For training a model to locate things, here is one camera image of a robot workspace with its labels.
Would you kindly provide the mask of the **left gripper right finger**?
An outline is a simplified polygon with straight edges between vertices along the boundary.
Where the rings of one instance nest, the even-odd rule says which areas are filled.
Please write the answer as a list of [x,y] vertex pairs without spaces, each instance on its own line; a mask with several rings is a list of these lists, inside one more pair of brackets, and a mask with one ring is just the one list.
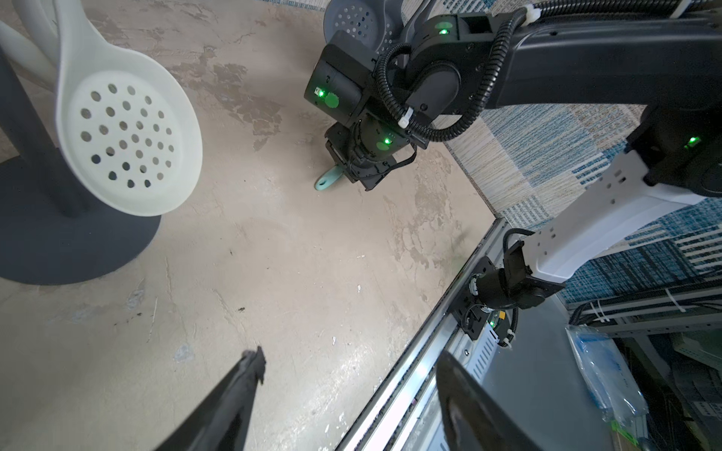
[[436,361],[435,379],[450,450],[540,450],[448,351]]

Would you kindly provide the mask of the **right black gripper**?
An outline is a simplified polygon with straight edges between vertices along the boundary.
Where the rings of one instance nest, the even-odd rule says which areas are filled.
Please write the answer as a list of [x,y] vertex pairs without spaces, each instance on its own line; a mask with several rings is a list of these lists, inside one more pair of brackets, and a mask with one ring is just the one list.
[[400,162],[396,161],[393,154],[382,156],[380,161],[372,161],[356,125],[349,129],[337,122],[325,132],[325,138],[325,148],[340,170],[340,175],[351,183],[361,182],[366,191],[373,190],[392,171],[415,161],[415,153]]

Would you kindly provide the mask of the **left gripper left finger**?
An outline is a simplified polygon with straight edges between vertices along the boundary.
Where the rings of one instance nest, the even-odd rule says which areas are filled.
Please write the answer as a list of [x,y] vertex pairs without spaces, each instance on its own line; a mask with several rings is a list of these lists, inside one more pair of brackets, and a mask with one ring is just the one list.
[[265,368],[261,348],[244,351],[239,362],[156,450],[243,450]]

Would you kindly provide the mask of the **grey skimmer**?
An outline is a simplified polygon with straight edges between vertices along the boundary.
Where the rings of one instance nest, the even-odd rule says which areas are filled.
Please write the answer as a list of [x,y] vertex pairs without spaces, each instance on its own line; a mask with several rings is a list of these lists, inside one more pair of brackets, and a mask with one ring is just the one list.
[[335,165],[331,169],[323,173],[315,182],[314,189],[316,191],[324,191],[336,183],[344,176],[344,168],[342,165]]
[[398,41],[404,28],[402,0],[332,0],[323,17],[323,35],[329,43],[338,32],[381,54]]

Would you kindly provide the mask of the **white skimmer front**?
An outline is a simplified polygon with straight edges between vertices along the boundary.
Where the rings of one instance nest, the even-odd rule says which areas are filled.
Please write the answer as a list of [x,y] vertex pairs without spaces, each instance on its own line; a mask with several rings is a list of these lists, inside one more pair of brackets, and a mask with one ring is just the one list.
[[52,1],[2,1],[1,50],[26,80],[56,90],[58,21]]

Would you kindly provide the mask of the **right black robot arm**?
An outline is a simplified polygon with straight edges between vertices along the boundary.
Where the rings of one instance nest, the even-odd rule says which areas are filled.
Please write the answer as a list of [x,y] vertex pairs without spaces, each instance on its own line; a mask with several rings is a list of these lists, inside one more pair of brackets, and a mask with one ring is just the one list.
[[511,224],[451,305],[508,347],[523,309],[721,282],[721,5],[518,1],[407,24],[397,1],[334,1],[305,98],[340,178],[374,189],[449,143]]

